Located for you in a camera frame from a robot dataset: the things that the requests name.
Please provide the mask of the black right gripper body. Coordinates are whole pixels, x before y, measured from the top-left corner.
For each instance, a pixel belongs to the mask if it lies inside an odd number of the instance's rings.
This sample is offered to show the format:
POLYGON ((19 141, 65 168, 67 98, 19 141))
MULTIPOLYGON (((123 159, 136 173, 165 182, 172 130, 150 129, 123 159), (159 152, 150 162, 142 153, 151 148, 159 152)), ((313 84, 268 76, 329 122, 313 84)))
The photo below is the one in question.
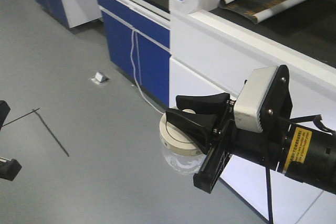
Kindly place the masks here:
POLYGON ((265 163, 265 136, 239 129, 233 119, 233 106, 227 105, 218 118, 219 123, 206 139, 206 158, 201 169, 193 176, 195 187, 211 193, 222 171, 228 164, 230 155, 242 157, 257 164, 265 163))

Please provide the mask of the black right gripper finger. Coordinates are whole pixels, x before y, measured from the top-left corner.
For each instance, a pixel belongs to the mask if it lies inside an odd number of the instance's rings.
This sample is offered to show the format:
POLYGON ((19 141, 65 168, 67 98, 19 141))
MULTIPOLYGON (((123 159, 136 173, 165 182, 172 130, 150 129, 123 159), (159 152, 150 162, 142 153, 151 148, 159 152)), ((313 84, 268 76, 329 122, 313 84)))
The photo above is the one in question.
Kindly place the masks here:
POLYGON ((222 115, 230 99, 229 93, 219 93, 207 96, 177 95, 176 106, 180 110, 191 109, 196 114, 222 115))
POLYGON ((167 121, 190 137, 203 154, 208 153, 218 118, 216 114, 193 114, 178 109, 167 109, 165 114, 167 121))

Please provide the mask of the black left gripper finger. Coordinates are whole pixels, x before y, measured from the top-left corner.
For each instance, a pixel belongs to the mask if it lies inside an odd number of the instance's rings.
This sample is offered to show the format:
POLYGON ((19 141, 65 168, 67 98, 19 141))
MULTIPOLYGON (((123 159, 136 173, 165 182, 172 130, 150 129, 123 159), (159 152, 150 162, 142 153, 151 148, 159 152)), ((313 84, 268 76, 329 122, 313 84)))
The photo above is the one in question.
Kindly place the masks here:
POLYGON ((1 157, 1 179, 13 181, 20 172, 22 166, 16 159, 1 157))
POLYGON ((3 124, 10 112, 10 106, 4 100, 0 102, 0 129, 3 127, 3 124))

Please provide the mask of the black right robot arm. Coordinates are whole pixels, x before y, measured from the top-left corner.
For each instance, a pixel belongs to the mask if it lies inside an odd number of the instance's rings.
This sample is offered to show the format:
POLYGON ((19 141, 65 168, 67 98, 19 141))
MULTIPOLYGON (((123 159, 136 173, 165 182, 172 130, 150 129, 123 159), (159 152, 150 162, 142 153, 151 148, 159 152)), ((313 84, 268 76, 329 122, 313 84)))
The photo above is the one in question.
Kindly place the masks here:
POLYGON ((255 69, 238 98, 228 93, 176 97, 165 113, 206 155, 193 177, 210 193, 236 155, 293 180, 335 193, 335 131, 320 115, 291 118, 286 65, 255 69))

